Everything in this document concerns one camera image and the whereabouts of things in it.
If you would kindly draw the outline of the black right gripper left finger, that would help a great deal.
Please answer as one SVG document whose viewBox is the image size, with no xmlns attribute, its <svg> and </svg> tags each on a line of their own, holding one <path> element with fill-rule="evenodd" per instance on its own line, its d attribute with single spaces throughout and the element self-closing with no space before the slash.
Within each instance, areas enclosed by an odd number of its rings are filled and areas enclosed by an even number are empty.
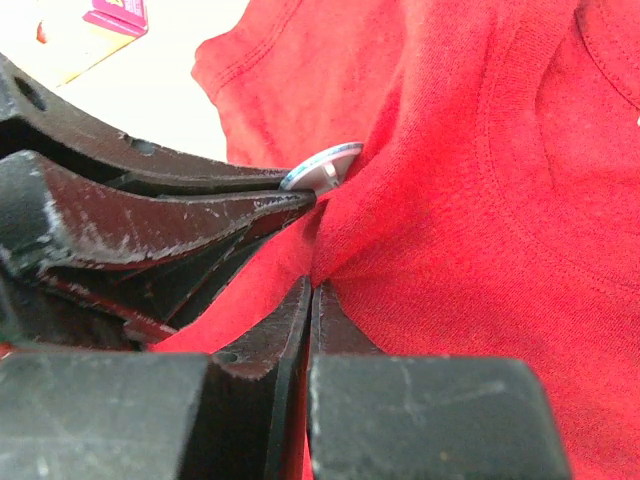
<svg viewBox="0 0 640 480">
<path fill-rule="evenodd" d="M 299 479 L 311 285 L 212 354 L 129 351 L 118 325 L 1 283 L 5 479 Z"/>
</svg>

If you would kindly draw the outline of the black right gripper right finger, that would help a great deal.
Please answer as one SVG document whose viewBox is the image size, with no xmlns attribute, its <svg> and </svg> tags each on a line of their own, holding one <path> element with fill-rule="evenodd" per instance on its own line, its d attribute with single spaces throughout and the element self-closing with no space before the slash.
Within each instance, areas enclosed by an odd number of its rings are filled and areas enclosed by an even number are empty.
<svg viewBox="0 0 640 480">
<path fill-rule="evenodd" d="M 313 294 L 308 440 L 318 479 L 568 479 L 546 392 L 522 361 L 393 356 Z"/>
</svg>

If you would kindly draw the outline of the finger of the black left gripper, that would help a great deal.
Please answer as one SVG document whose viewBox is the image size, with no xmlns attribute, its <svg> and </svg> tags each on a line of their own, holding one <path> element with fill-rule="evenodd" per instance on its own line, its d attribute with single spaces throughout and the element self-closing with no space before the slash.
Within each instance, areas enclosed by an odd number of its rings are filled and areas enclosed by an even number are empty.
<svg viewBox="0 0 640 480">
<path fill-rule="evenodd" d="M 242 167 L 130 136 L 49 91 L 1 57 L 1 156 L 35 151 L 112 188 L 132 193 L 276 190 L 284 170 Z"/>
<path fill-rule="evenodd" d="M 52 267 L 126 270 L 209 247 L 258 221 L 295 218 L 311 192 L 150 198 L 85 179 L 22 151 L 1 162 L 1 263 L 21 280 Z"/>
</svg>

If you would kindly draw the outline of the red t-shirt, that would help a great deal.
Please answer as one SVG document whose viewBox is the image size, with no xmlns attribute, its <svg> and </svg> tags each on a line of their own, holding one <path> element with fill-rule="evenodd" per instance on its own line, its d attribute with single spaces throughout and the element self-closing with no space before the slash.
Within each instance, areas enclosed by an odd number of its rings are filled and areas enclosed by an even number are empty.
<svg viewBox="0 0 640 480">
<path fill-rule="evenodd" d="M 218 350 L 307 275 L 389 353 L 529 363 L 575 477 L 638 477 L 637 2 L 253 1 L 192 74 L 233 164 L 364 149 L 158 351 Z"/>
</svg>

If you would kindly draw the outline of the round white blue brooch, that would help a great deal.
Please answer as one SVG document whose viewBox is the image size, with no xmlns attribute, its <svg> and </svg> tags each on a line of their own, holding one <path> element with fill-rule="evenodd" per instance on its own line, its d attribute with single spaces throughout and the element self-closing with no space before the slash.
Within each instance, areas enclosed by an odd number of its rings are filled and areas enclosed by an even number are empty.
<svg viewBox="0 0 640 480">
<path fill-rule="evenodd" d="M 279 184 L 283 191 L 312 191 L 321 196 L 338 188 L 361 154 L 363 144 L 348 142 L 320 151 L 293 168 Z"/>
</svg>

